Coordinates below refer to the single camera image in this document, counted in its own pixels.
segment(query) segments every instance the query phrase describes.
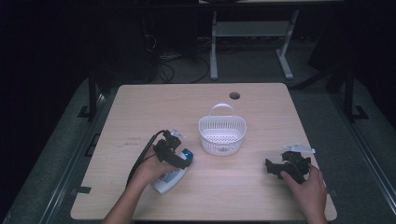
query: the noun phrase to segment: metal stand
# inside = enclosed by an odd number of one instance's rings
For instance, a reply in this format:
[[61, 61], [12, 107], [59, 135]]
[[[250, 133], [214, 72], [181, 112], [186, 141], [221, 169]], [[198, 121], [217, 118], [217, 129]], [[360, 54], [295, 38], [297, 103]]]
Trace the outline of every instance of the metal stand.
[[210, 78], [215, 80], [219, 77], [216, 58], [217, 36], [285, 36], [285, 42], [281, 49], [276, 50], [276, 55], [286, 79], [293, 79], [293, 74], [290, 71], [285, 55], [298, 13], [298, 9], [294, 10], [289, 21], [217, 21], [217, 12], [214, 11], [210, 52]]

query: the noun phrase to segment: person's left hand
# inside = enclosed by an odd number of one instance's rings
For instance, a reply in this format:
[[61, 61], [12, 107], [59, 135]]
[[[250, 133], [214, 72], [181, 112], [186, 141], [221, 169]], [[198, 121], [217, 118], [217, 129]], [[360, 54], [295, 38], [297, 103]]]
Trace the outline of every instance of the person's left hand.
[[170, 172], [177, 169], [171, 164], [162, 163], [158, 160], [157, 156], [155, 155], [154, 145], [151, 145], [151, 147], [148, 149], [143, 160], [144, 161], [134, 172], [134, 176], [130, 180], [130, 183], [135, 182], [135, 184], [145, 187], [148, 184], [154, 182], [165, 172]]

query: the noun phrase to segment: table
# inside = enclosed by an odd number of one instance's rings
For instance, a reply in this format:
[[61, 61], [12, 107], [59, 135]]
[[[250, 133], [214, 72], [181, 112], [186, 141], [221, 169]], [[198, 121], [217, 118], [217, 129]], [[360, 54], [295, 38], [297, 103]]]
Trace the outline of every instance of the table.
[[[238, 92], [240, 98], [230, 98]], [[198, 121], [226, 103], [247, 122], [241, 149], [229, 157], [204, 152]], [[229, 110], [216, 110], [230, 114]], [[177, 150], [194, 153], [190, 170], [161, 195], [147, 187], [135, 220], [301, 220], [283, 180], [264, 160], [280, 162], [284, 145], [309, 147], [289, 91], [280, 83], [134, 85], [120, 87], [71, 210], [75, 219], [102, 219], [122, 194], [128, 174], [150, 137], [173, 128], [186, 135]], [[313, 154], [312, 163], [318, 165]], [[326, 217], [336, 218], [328, 196]]]

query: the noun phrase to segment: person's right hand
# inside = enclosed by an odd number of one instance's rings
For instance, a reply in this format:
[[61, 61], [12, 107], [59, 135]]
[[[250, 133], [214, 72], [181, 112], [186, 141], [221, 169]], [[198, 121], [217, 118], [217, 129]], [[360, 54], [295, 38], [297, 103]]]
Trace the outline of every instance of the person's right hand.
[[312, 164], [309, 164], [309, 169], [309, 177], [301, 185], [295, 182], [288, 173], [282, 171], [280, 174], [293, 193], [306, 221], [309, 224], [328, 223], [324, 215], [327, 191], [322, 172]]

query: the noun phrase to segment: floor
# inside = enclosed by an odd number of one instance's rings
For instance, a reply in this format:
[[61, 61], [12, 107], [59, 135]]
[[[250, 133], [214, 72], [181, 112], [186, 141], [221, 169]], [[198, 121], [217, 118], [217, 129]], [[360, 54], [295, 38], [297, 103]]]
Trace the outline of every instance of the floor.
[[[224, 47], [218, 55], [219, 79], [210, 79], [209, 54], [204, 52], [197, 58], [181, 57], [159, 65], [158, 76], [150, 84], [282, 82], [291, 87], [318, 72], [307, 65], [315, 42], [293, 40], [287, 59], [295, 78], [286, 80], [275, 52], [281, 42], [223, 40], [219, 43]], [[163, 53], [165, 58], [173, 55], [172, 51]], [[396, 223], [396, 211], [389, 205], [396, 194], [387, 188], [396, 186], [396, 132], [357, 80], [354, 105], [361, 105], [369, 118], [350, 122], [342, 109], [343, 89], [327, 93], [328, 80], [325, 77], [303, 90], [290, 90], [290, 95], [310, 145], [317, 150], [318, 164], [338, 212], [332, 223]], [[70, 209], [94, 151], [92, 142], [102, 130], [118, 85], [98, 97], [98, 113], [88, 122], [78, 117], [80, 109], [88, 105], [88, 82], [81, 83], [4, 224], [100, 222], [74, 220]], [[386, 196], [387, 190], [393, 198]]]

